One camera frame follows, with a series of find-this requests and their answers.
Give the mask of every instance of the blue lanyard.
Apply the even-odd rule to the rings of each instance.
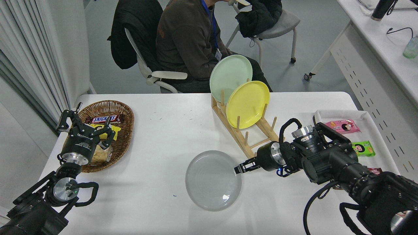
[[[205,10],[206,10],[206,12],[208,13],[208,16],[210,17],[209,8],[208,8],[208,6],[206,5],[206,3],[205,3],[205,1],[204,1],[204,0],[202,0],[202,5],[203,5],[203,7],[205,7]],[[214,34],[214,36],[215,36],[215,47],[218,49],[218,48],[219,48],[219,47],[218,47],[218,42],[217,42],[217,40],[216,40],[216,19],[215,19],[215,12],[213,12],[213,14],[212,14],[212,25],[213,25],[213,34]]]

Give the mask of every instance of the gray floor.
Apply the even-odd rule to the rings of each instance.
[[[168,0],[159,0],[164,8]],[[290,65],[292,33],[263,40],[263,71],[275,92],[343,91],[351,95],[361,109],[351,88],[335,61],[330,58],[311,81],[303,80],[327,50],[349,18],[335,0],[282,0],[283,8],[297,15],[296,60]],[[120,69],[112,59],[110,35],[117,0],[90,1],[86,7],[90,53],[90,79],[99,94],[160,93],[158,86],[148,86],[137,66]],[[221,39],[226,43],[237,26],[235,11],[225,2],[216,4],[216,19],[221,28]],[[258,59],[258,46],[239,33],[229,48],[237,53]]]

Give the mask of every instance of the white chair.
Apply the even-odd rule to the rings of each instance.
[[[235,11],[238,13],[240,13],[240,10],[238,8],[238,3],[237,1],[233,0],[229,2],[229,5],[232,5],[235,9]],[[290,59],[290,63],[294,64],[296,62],[296,57],[295,57],[295,50],[296,50],[296,26],[299,24],[301,20],[294,14],[283,10],[282,15],[280,16],[279,20],[277,21],[277,23],[270,29],[256,35],[254,37],[254,42],[258,45],[259,48],[259,53],[258,53],[258,63],[260,64],[260,67],[262,67],[262,63],[263,63],[263,47],[261,44],[261,41],[263,39],[270,39],[270,38],[277,38],[280,37],[290,31],[293,31],[293,43],[292,43],[292,54],[291,54],[291,59]],[[235,35],[238,33],[238,31],[240,30],[240,25],[238,25],[236,27],[236,29],[234,30],[234,32],[232,33],[231,37],[229,38],[227,44],[225,45],[227,48],[229,47],[230,43],[232,42],[232,40],[234,39]]]
[[[154,71],[154,72],[152,72],[148,68],[148,66],[145,63],[145,60],[142,57],[138,47],[134,43],[133,38],[132,38],[129,30],[126,29],[126,28],[125,28],[125,33],[126,33],[126,36],[129,40],[130,44],[132,45],[132,47],[134,48],[134,50],[136,52],[136,58],[138,60],[138,67],[139,67],[139,70],[141,71],[142,75],[146,79],[146,83],[148,85],[157,84],[158,86],[160,86],[161,93],[178,93],[178,91],[173,86],[161,81],[161,79],[186,79],[187,78],[187,73],[171,72],[171,71]]]

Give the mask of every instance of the pants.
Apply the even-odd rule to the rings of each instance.
[[[260,81],[267,85],[268,90],[273,92],[270,85],[268,84],[264,73],[261,71],[260,65],[258,62],[250,57],[246,57],[252,67],[252,81]],[[176,88],[179,92],[182,93],[210,93],[209,79],[208,80],[196,80],[191,79],[189,82],[185,83],[171,83],[171,85]]]

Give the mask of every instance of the table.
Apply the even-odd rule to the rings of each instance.
[[[200,209],[189,198],[184,180],[196,155],[219,150],[237,164],[247,159],[212,111],[210,94],[82,95],[78,102],[85,107],[100,100],[118,100],[132,108],[132,141],[115,165],[77,177],[78,182],[97,182],[99,192],[91,205],[68,213],[69,224],[61,234],[304,234],[303,209],[321,186],[310,183],[303,172],[287,178],[262,169],[245,173],[237,201],[220,212]],[[265,117],[278,117],[278,133],[289,118],[313,124],[317,109],[356,107],[344,92],[271,93]],[[289,128],[287,141],[296,126]],[[249,136],[250,144],[255,135]],[[65,138],[61,133],[41,177],[58,168],[56,155]],[[90,193],[81,190],[80,202]],[[345,192],[332,190],[313,203],[308,217],[313,234],[351,234],[338,210],[342,201],[353,202]]]
[[[317,74],[332,55],[359,100],[374,122],[394,157],[400,172],[418,180],[418,57],[405,58],[402,52],[410,40],[411,27],[418,32],[418,12],[394,10],[381,21],[365,15],[357,0],[337,0],[350,22],[312,69]]]

